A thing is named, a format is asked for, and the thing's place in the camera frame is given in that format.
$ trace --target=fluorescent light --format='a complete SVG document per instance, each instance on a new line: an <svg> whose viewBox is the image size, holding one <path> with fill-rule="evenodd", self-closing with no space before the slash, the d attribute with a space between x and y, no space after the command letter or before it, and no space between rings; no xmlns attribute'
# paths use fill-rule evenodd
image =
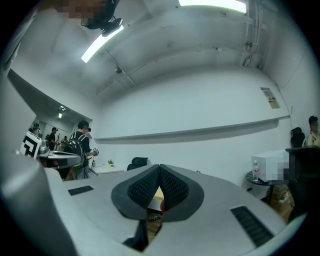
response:
<svg viewBox="0 0 320 256"><path fill-rule="evenodd" d="M247 12L246 4L236 0L179 0L179 2L181 6L217 6L242 13Z"/></svg>
<svg viewBox="0 0 320 256"><path fill-rule="evenodd" d="M112 32L110 35L106 37L103 37L102 35L100 35L85 51L81 59L85 63L87 63L90 60L90 58L101 48L101 46L103 46L106 42L108 42L111 38L113 38L116 34L118 34L123 29L124 29L124 26L121 25L121 27L118 30Z"/></svg>

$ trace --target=potted plant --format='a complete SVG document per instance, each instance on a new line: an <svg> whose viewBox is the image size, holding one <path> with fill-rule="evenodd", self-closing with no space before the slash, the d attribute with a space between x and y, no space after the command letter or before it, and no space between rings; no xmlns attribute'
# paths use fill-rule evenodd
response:
<svg viewBox="0 0 320 256"><path fill-rule="evenodd" d="M110 167L114 167L114 162L111 159L108 161L108 164Z"/></svg>

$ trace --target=sign on wall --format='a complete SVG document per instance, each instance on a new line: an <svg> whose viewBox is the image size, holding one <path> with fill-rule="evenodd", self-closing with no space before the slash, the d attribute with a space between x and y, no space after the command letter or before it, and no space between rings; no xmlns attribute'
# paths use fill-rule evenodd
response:
<svg viewBox="0 0 320 256"><path fill-rule="evenodd" d="M260 87L260 89L264 93L264 96L267 98L271 108L280 109L280 106L279 106L275 96L273 95L272 91L270 90L270 88Z"/></svg>

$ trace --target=person in black shirt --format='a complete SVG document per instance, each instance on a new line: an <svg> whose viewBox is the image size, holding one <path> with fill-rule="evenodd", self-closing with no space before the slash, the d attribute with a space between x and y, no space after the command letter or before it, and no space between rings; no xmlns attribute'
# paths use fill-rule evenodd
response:
<svg viewBox="0 0 320 256"><path fill-rule="evenodd" d="M56 136L55 136L56 133L57 133L57 128L53 127L52 132L49 136L49 149L50 150L54 150L55 145L60 145L60 143L56 142Z"/></svg>
<svg viewBox="0 0 320 256"><path fill-rule="evenodd" d="M82 147L82 150L85 152L87 157L91 156L97 156L97 152L91 152L90 146L89 146L89 138L86 136L86 134L90 131L89 123L85 120L82 120L78 124L78 130L75 131L71 137L71 140L77 140ZM75 180L79 179L87 179L89 177L89 162L86 160L84 165L80 168L74 168L73 169L73 178Z"/></svg>

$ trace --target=water bottle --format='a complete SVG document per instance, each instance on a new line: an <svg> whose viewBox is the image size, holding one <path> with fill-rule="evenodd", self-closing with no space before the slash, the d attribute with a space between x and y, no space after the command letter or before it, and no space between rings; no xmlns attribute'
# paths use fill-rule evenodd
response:
<svg viewBox="0 0 320 256"><path fill-rule="evenodd" d="M257 161L253 161L252 180L257 182L259 179L259 168Z"/></svg>

